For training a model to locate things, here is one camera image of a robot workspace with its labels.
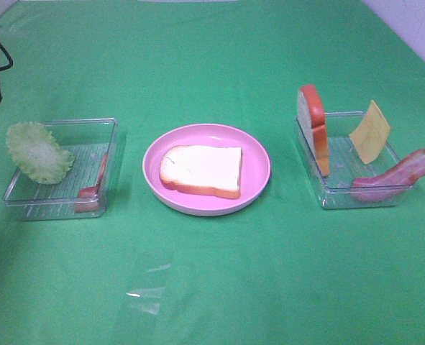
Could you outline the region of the pink round plate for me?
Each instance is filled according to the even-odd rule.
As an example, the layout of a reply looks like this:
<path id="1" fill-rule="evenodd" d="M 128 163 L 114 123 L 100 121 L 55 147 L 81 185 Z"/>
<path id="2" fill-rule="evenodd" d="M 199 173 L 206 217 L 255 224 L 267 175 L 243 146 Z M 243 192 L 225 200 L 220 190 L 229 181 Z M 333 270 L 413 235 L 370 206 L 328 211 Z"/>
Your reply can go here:
<path id="1" fill-rule="evenodd" d="M 163 155 L 174 146 L 190 144 L 242 148 L 238 199 L 186 194 L 162 186 L 159 166 Z M 270 179 L 271 163 L 260 142 L 241 129 L 224 124 L 190 124 L 157 138 L 145 153 L 142 169 L 152 192 L 165 205 L 194 216 L 222 216 L 250 205 L 263 192 Z"/>

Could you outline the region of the clear right plastic tray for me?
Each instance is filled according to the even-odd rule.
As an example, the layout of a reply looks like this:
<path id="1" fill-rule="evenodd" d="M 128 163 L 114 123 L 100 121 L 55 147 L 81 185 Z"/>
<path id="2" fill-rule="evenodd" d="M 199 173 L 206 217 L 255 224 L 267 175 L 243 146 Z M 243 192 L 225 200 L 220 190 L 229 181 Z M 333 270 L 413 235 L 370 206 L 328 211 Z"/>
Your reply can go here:
<path id="1" fill-rule="evenodd" d="M 371 188 L 356 188 L 356 178 L 381 175 L 400 162 L 389 143 L 386 143 L 378 158 L 364 164 L 349 138 L 365 116 L 364 111 L 326 113 L 326 132 L 329 147 L 330 173 L 324 177 L 316 164 L 308 141 L 297 118 L 294 119 L 296 145 L 306 168 L 308 179 L 317 201 L 324 209 L 376 208 L 397 206 L 413 185 L 384 185 Z"/>

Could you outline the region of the yellow cheese slice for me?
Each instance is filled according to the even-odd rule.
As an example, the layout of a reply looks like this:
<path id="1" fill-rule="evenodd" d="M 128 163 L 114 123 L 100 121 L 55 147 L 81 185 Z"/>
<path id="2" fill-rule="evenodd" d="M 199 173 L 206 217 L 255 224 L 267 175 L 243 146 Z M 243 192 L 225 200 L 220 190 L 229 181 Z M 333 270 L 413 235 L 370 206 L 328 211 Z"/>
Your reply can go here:
<path id="1" fill-rule="evenodd" d="M 364 164 L 378 158 L 390 134 L 390 125 L 374 100 L 357 128 L 349 134 L 353 146 Z"/>

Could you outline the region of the clear tape patch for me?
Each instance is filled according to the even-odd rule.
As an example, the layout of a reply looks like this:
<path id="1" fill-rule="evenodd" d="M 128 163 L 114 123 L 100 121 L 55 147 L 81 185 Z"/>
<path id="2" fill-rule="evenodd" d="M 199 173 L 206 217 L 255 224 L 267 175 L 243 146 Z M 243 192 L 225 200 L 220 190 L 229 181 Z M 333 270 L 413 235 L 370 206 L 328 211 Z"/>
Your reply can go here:
<path id="1" fill-rule="evenodd" d="M 166 247 L 144 249 L 134 262 L 124 306 L 144 316 L 157 316 L 165 294 L 173 253 Z"/>

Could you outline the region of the pink curved bacon slice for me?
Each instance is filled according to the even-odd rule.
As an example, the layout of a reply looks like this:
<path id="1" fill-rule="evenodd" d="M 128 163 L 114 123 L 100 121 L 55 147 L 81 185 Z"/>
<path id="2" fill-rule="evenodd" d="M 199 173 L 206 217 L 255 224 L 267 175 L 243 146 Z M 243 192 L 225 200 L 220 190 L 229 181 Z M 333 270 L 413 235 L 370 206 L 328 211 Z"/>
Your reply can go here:
<path id="1" fill-rule="evenodd" d="M 360 190 L 353 193 L 352 197 L 362 202 L 384 201 L 403 192 L 398 186 L 413 185 L 423 176 L 425 149 L 418 149 L 381 175 L 355 178 L 352 187 Z"/>

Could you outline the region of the clear plastic tray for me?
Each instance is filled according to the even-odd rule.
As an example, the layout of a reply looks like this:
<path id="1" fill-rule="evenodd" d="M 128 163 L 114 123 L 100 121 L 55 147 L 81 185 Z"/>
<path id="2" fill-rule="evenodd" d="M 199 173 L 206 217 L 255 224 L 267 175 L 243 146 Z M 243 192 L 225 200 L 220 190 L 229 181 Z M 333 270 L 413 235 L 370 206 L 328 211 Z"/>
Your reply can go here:
<path id="1" fill-rule="evenodd" d="M 364 111 L 326 113 L 326 132 L 329 147 L 330 173 L 324 177 L 316 164 L 308 141 L 297 118 L 294 119 L 296 145 L 306 168 L 308 179 L 317 201 L 324 209 L 376 208 L 397 206 L 413 185 L 384 185 L 371 188 L 356 188 L 356 178 L 381 175 L 400 162 L 389 143 L 386 143 L 378 158 L 364 164 L 349 138 L 365 116 Z"/>
<path id="2" fill-rule="evenodd" d="M 106 210 L 119 176 L 121 163 L 120 138 L 115 118 L 69 119 L 46 121 L 58 144 L 73 153 L 75 160 L 65 178 L 58 184 L 44 185 L 30 180 L 17 169 L 3 195 L 3 202 L 23 221 L 95 218 Z M 102 213 L 75 213 L 74 205 L 81 188 L 96 182 L 103 153 L 108 153 L 101 198 L 105 197 Z"/>

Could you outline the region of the red bacon strip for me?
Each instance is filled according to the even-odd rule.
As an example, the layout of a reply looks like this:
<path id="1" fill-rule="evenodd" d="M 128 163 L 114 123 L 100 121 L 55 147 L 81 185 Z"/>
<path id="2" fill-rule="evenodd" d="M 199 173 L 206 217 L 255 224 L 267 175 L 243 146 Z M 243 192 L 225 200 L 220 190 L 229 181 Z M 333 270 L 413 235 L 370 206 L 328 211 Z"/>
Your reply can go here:
<path id="1" fill-rule="evenodd" d="M 106 172 L 108 153 L 102 155 L 101 163 L 96 178 L 96 182 L 92 186 L 81 188 L 78 191 L 78 198 L 85 199 L 83 202 L 78 202 L 74 205 L 75 213 L 102 213 L 105 209 L 105 197 L 101 198 L 102 183 Z"/>

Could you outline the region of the clear left plastic tray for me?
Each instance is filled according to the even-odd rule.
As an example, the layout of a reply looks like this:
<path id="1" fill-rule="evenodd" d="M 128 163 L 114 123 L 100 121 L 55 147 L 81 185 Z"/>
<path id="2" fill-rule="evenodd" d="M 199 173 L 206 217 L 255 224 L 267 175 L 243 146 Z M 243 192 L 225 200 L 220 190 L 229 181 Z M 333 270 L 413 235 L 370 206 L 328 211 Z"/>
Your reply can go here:
<path id="1" fill-rule="evenodd" d="M 58 144 L 73 153 L 75 160 L 65 178 L 58 184 L 44 185 L 30 180 L 17 169 L 3 195 L 3 202 L 23 221 L 95 218 L 106 210 L 119 176 L 121 163 L 120 138 L 115 118 L 69 119 L 46 121 Z M 101 198 L 105 197 L 102 213 L 75 213 L 74 205 L 81 188 L 96 182 L 103 153 L 108 153 Z"/>

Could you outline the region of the toast bread slice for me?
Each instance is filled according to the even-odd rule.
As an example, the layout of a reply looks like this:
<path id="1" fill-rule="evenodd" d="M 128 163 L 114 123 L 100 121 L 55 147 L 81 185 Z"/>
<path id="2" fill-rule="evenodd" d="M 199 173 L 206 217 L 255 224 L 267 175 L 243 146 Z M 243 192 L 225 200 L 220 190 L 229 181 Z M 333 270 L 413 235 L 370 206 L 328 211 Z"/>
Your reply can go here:
<path id="1" fill-rule="evenodd" d="M 330 168 L 326 115 L 321 98 L 312 84 L 301 86 L 298 90 L 297 119 L 321 175 L 328 176 Z"/>
<path id="2" fill-rule="evenodd" d="M 178 145 L 163 155 L 159 176 L 170 190 L 237 199 L 241 165 L 241 147 Z"/>

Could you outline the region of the green lettuce leaf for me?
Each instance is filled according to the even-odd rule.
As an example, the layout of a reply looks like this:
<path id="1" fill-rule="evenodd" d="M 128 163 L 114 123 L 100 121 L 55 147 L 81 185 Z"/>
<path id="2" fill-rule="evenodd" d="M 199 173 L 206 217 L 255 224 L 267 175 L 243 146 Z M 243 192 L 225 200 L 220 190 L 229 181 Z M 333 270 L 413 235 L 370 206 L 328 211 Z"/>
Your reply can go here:
<path id="1" fill-rule="evenodd" d="M 17 167 L 40 184 L 60 183 L 75 160 L 73 153 L 63 149 L 39 122 L 11 125 L 6 132 L 6 145 Z"/>

